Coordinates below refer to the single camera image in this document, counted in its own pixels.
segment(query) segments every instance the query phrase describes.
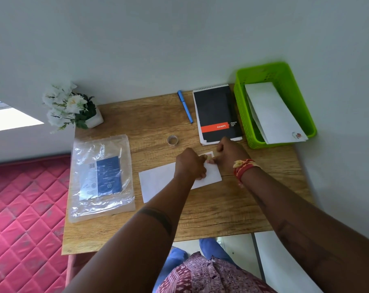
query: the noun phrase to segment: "white pot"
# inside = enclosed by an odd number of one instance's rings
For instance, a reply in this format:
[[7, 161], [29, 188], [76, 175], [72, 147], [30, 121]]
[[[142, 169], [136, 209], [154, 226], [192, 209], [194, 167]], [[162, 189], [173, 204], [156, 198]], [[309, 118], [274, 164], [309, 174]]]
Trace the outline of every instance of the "white pot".
[[96, 107], [96, 115], [92, 116], [91, 118], [87, 119], [85, 121], [85, 124], [87, 125], [88, 128], [93, 128], [101, 123], [103, 123], [103, 117], [102, 114], [99, 111], [99, 108]]

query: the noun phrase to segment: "gray wall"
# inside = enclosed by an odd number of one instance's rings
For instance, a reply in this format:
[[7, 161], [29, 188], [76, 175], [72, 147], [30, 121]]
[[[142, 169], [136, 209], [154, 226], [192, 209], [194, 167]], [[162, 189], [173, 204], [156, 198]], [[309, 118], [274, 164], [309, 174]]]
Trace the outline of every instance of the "gray wall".
[[[109, 103], [275, 60], [319, 130], [298, 146], [317, 202], [369, 237], [369, 0], [0, 0], [0, 100], [44, 122], [52, 82]], [[51, 130], [0, 132], [0, 161], [70, 151]]]

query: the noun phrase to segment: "bracelet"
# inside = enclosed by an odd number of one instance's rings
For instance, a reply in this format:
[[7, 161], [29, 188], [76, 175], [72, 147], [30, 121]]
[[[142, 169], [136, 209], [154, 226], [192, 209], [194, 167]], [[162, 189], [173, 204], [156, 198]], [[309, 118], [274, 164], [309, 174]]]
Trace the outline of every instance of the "bracelet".
[[233, 173], [236, 178], [241, 182], [241, 177], [243, 176], [244, 172], [252, 167], [260, 167], [255, 161], [252, 159], [246, 160], [236, 160], [233, 165]]

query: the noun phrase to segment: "wooden table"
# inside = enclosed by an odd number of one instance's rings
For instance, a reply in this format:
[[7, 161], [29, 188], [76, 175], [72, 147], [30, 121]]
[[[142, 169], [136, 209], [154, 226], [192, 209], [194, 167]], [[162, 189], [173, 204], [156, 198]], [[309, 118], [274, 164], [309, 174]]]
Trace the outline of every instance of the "wooden table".
[[[196, 121], [192, 92], [183, 95]], [[186, 147], [192, 147], [199, 154], [216, 152], [216, 145], [201, 145], [197, 123], [189, 123], [177, 94], [106, 104], [99, 109], [104, 123], [90, 130], [76, 129], [75, 139], [86, 141], [120, 134], [128, 136], [137, 210], [143, 206], [138, 172], [174, 162]], [[176, 148], [167, 145], [169, 135], [179, 137]], [[252, 150], [246, 140], [241, 143], [266, 172], [313, 203], [293, 146]], [[221, 182], [190, 191], [175, 241], [272, 230], [253, 197], [238, 186], [236, 177], [224, 171], [221, 176]], [[133, 214], [124, 212], [78, 223], [70, 223], [67, 216], [62, 254], [98, 251]]]

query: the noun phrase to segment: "jeans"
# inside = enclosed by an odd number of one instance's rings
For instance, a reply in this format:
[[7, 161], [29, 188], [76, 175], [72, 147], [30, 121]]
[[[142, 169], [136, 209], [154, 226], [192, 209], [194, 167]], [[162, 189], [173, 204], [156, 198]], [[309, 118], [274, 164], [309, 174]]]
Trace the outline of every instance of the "jeans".
[[[210, 260], [212, 256], [219, 258], [221, 260], [225, 260], [233, 265], [238, 267], [232, 260], [232, 258], [224, 251], [224, 249], [220, 246], [220, 244], [212, 237], [200, 239], [199, 246], [201, 248], [202, 253], [204, 254], [207, 260]], [[181, 265], [188, 258], [187, 252], [183, 251], [179, 248], [173, 248], [170, 254], [167, 257], [167, 260], [164, 263], [164, 266], [161, 269], [159, 277], [156, 281], [156, 284], [153, 288], [153, 293], [156, 292], [157, 288], [160, 284], [166, 279], [166, 277], [170, 274], [170, 272], [177, 266]]]

